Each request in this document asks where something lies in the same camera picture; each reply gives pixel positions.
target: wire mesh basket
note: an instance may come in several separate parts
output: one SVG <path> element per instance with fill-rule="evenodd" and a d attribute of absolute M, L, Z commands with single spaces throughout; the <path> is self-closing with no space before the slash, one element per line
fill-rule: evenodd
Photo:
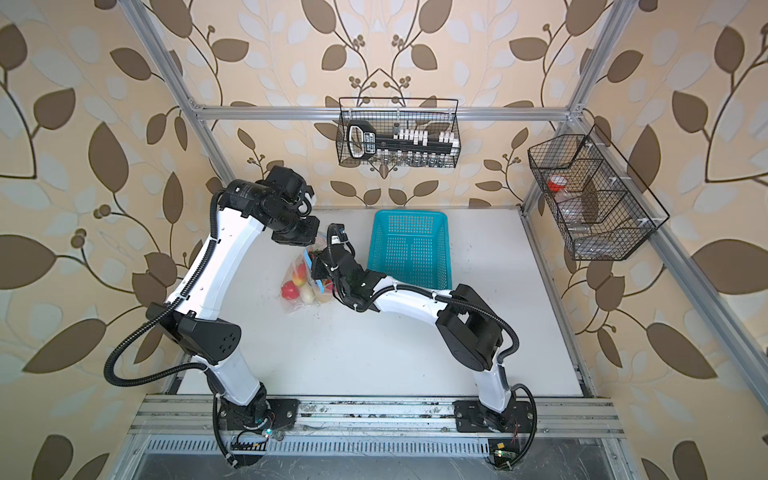
<path fill-rule="evenodd" d="M 458 100 L 448 98 L 340 98 L 339 164 L 455 168 L 457 110 Z"/>
<path fill-rule="evenodd" d="M 626 260 L 656 229 L 669 212 L 632 165 L 617 171 L 600 146 L 607 136 L 559 135 L 528 149 L 536 183 L 574 260 Z M 663 211 L 649 212 L 627 186 L 634 183 Z"/>

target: metal base plate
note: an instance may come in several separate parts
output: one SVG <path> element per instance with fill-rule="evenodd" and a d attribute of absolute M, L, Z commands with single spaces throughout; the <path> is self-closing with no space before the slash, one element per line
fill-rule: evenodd
<path fill-rule="evenodd" d="M 298 399 L 270 399 L 270 409 L 275 414 L 275 419 L 272 422 L 272 430 L 281 429 L 296 423 L 296 411 L 299 408 Z M 245 425 L 239 422 L 237 418 L 226 417 L 227 427 L 226 430 L 245 430 Z"/>
<path fill-rule="evenodd" d="M 461 433 L 490 433 L 494 432 L 490 428 L 491 423 L 486 421 L 489 410 L 478 400 L 456 400 L 453 402 L 453 415 L 456 417 L 456 431 Z M 504 419 L 506 427 L 495 425 L 496 429 L 502 433 L 513 433 L 517 429 L 518 433 L 531 432 L 531 403 L 517 402 L 510 400 L 507 409 L 502 414 L 491 412 Z"/>

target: bag of fruit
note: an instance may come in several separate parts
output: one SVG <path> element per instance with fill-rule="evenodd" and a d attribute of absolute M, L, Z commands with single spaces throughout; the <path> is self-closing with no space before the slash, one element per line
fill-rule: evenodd
<path fill-rule="evenodd" d="M 319 234 L 317 241 L 304 249 L 302 254 L 288 266 L 280 287 L 281 303 L 286 313 L 306 305 L 319 305 L 333 299 L 330 280 L 312 279 L 312 262 L 315 255 L 325 246 L 325 236 Z"/>

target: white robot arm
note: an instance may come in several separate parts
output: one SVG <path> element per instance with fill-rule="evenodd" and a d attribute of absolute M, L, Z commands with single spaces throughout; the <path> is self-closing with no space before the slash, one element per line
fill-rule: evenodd
<path fill-rule="evenodd" d="M 137 386 L 185 369 L 200 369 L 216 395 L 214 414 L 217 400 L 221 399 L 228 414 L 240 419 L 246 428 L 265 426 L 270 414 L 266 388 L 250 371 L 237 348 L 240 327 L 219 319 L 218 315 L 243 255 L 266 228 L 273 230 L 272 238 L 277 243 L 298 246 L 314 243 L 319 221 L 310 216 L 312 197 L 312 187 L 285 167 L 273 168 L 265 180 L 256 183 L 235 180 L 226 190 L 214 194 L 211 232 L 205 248 L 165 304 L 148 308 L 149 321 L 109 356 L 104 365 L 106 380 L 116 386 Z M 331 279 L 336 298 L 355 311 L 400 313 L 436 325 L 452 355 L 475 370 L 483 411 L 481 422 L 485 420 L 489 427 L 506 431 L 511 421 L 509 410 L 514 390 L 523 388 L 528 392 L 524 386 L 510 389 L 502 365 L 503 359 L 518 348 L 514 330 L 469 286 L 425 290 L 403 284 L 384 273 L 364 270 L 354 260 L 354 249 L 343 225 L 329 225 L 328 239 L 328 247 L 313 261 L 313 278 Z M 459 315 L 466 313 L 465 322 Z M 120 354 L 157 324 L 192 355 L 192 362 L 139 379 L 117 376 L 114 366 Z M 502 330 L 511 337 L 512 346 L 496 355 L 502 346 Z M 218 429 L 214 432 L 220 449 L 234 465 L 236 462 L 226 453 Z"/>

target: white table surface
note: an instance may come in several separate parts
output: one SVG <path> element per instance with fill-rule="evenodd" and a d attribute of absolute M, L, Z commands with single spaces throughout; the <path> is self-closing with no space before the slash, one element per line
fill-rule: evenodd
<path fill-rule="evenodd" d="M 536 396 L 581 396 L 571 359 L 517 210 L 444 210 L 452 281 L 465 283 L 520 337 L 505 360 L 509 384 Z M 375 210 L 319 210 L 320 229 L 344 223 L 364 268 Z M 395 313 L 356 313 L 337 302 L 285 314 L 280 285 L 300 247 L 267 231 L 253 242 L 224 299 L 220 318 L 243 329 L 240 351 L 271 395 L 476 396 L 472 371 L 438 330 Z M 511 342 L 504 333 L 505 344 Z M 187 370 L 180 394 L 209 393 Z"/>

